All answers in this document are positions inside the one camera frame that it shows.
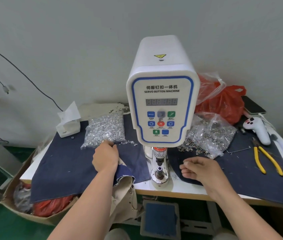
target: white game controller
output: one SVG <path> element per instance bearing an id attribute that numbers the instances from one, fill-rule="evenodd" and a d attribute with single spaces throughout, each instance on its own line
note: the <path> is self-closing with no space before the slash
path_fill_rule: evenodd
<path id="1" fill-rule="evenodd" d="M 269 134 L 263 121 L 259 117 L 252 117 L 250 119 L 247 119 L 243 123 L 243 128 L 247 130 L 253 130 L 257 134 L 260 142 L 263 145 L 270 145 L 271 141 L 269 138 Z"/>

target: yellow warning triangle sticker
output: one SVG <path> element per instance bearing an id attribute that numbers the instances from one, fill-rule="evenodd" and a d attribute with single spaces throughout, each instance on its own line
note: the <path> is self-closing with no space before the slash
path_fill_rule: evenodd
<path id="1" fill-rule="evenodd" d="M 154 55 L 154 56 L 156 56 L 156 57 L 158 57 L 158 58 L 163 58 L 165 55 L 166 55 L 166 54 L 164 54 L 164 55 Z"/>

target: person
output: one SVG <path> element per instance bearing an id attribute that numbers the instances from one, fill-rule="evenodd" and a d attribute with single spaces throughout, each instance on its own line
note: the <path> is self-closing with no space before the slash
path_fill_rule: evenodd
<path id="1" fill-rule="evenodd" d="M 105 238 L 108 232 L 112 187 L 118 159 L 117 146 L 110 141 L 104 141 L 95 149 L 93 165 L 97 175 L 55 227 L 48 240 Z M 184 160 L 180 169 L 185 178 L 198 180 L 203 184 L 207 194 L 225 213 L 240 240 L 283 240 L 234 191 L 217 161 L 191 157 Z"/>

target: bag of silver rivets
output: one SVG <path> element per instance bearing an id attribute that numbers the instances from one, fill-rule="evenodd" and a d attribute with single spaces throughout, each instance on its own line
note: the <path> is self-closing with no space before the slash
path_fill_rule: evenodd
<path id="1" fill-rule="evenodd" d="M 95 148 L 103 140 L 114 143 L 126 141 L 123 114 L 123 110 L 119 110 L 89 120 L 84 143 L 80 149 Z"/>
<path id="2" fill-rule="evenodd" d="M 204 154 L 214 159 L 223 156 L 237 129 L 216 113 L 196 113 L 190 130 L 181 147 L 201 149 Z"/>

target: red button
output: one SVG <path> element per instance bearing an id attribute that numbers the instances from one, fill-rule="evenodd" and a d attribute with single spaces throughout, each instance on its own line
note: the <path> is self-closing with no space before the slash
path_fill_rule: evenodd
<path id="1" fill-rule="evenodd" d="M 164 125 L 165 125 L 165 122 L 164 122 L 164 121 L 158 121 L 158 122 L 157 122 L 157 125 L 158 125 L 158 126 L 164 126 Z"/>

